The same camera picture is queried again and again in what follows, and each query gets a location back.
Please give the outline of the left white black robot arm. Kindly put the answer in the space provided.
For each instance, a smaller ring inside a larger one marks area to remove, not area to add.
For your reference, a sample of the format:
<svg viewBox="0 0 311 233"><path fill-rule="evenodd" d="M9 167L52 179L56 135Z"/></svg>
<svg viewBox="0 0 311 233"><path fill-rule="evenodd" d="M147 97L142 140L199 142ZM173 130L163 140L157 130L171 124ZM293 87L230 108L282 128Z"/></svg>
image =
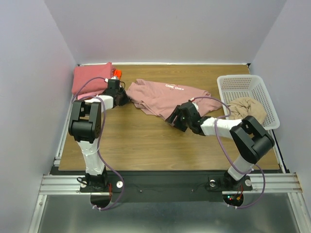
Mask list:
<svg viewBox="0 0 311 233"><path fill-rule="evenodd" d="M86 94L72 102L68 131L78 143L86 166L86 174L78 178L81 189L104 191L108 187L106 165L99 155L99 142L105 124L106 110L129 102L124 86L117 76L101 78L107 88L100 94Z"/></svg>

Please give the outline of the dusty pink graphic t-shirt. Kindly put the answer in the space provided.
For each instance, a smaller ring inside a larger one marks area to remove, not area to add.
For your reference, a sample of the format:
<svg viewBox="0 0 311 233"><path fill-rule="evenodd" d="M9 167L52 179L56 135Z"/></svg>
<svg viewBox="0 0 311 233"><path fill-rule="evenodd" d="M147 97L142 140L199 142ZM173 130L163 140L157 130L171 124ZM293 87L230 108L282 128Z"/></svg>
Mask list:
<svg viewBox="0 0 311 233"><path fill-rule="evenodd" d="M131 99L136 108L141 109L147 115L153 115L166 120L174 111L177 105L197 97L194 103L198 106L201 116L222 108L222 104L209 99L211 94L208 91L195 87L159 83L137 79L126 90L127 96Z"/></svg>

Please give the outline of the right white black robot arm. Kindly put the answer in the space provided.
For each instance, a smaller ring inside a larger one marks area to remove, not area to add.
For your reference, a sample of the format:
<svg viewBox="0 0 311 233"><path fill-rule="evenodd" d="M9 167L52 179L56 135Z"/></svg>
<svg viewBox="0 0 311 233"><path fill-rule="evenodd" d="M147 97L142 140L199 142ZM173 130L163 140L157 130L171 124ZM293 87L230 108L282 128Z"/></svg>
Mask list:
<svg viewBox="0 0 311 233"><path fill-rule="evenodd" d="M230 168L219 180L210 180L211 189L229 191L238 187L257 162L275 145L273 138L253 116L236 120L201 116L197 104L191 101L176 106L165 121L183 132L191 129L194 134L201 136L216 136ZM222 137L234 141L239 151L235 161L225 151Z"/></svg>

